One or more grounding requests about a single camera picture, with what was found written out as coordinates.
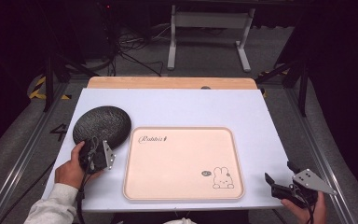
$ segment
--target person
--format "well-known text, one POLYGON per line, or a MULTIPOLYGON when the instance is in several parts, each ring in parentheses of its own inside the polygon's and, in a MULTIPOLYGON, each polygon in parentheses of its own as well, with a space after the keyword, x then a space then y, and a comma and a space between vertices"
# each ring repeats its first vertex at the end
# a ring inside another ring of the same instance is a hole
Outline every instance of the person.
MULTIPOLYGON (((78 161, 79 152, 83 146, 84 142, 77 144, 71 152, 71 160, 55 170, 53 190, 46 200, 41 199, 31 207, 24 224, 70 224, 73 222, 76 215, 73 204, 84 175, 78 161)), ((95 179, 101 173, 94 174, 89 179, 95 179)), ((281 200, 281 203, 296 216, 298 224, 308 223, 310 219, 308 209, 301 209, 286 199, 281 200)), ((318 192, 318 202, 315 204, 313 218, 314 224, 325 224, 326 222, 326 207, 322 192, 318 192)), ((182 223, 196 224, 186 218, 166 222, 166 224, 182 223)))

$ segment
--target white sleeve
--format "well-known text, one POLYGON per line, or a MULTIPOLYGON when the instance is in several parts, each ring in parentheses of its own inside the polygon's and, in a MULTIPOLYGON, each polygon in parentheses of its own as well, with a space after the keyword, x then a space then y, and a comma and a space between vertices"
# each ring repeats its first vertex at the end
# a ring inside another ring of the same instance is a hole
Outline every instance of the white sleeve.
POLYGON ((39 200, 31 207, 24 224, 72 223, 76 210, 73 204, 78 190, 64 184, 54 184, 46 200, 39 200))

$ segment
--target hand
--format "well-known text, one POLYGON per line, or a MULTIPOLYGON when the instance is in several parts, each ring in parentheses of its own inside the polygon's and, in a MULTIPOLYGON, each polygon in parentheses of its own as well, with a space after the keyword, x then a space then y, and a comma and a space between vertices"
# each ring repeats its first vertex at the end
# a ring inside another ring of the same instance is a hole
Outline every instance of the hand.
MULTIPOLYGON (((84 171, 79 164, 79 152, 83 146, 84 142, 77 144, 71 152, 71 160, 56 169, 54 177, 55 183, 61 183, 80 189, 84 171)), ((98 172, 94 174, 90 179, 98 177, 101 173, 102 172, 98 172)))
MULTIPOLYGON (((281 203, 297 217, 298 224, 306 224, 310 220, 310 212, 307 208, 299 208, 287 199, 281 200, 281 203)), ((318 191, 318 202, 315 204, 315 212, 313 213, 313 223, 326 223, 326 206, 324 204, 324 194, 320 191, 318 191)))

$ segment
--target pink tray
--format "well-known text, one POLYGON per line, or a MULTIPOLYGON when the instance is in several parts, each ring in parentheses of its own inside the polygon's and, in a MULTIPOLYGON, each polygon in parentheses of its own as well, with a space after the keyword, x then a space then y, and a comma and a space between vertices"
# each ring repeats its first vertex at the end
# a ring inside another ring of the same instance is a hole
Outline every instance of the pink tray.
POLYGON ((124 182, 128 199, 238 199, 243 194, 229 129, 140 127, 132 131, 124 182))

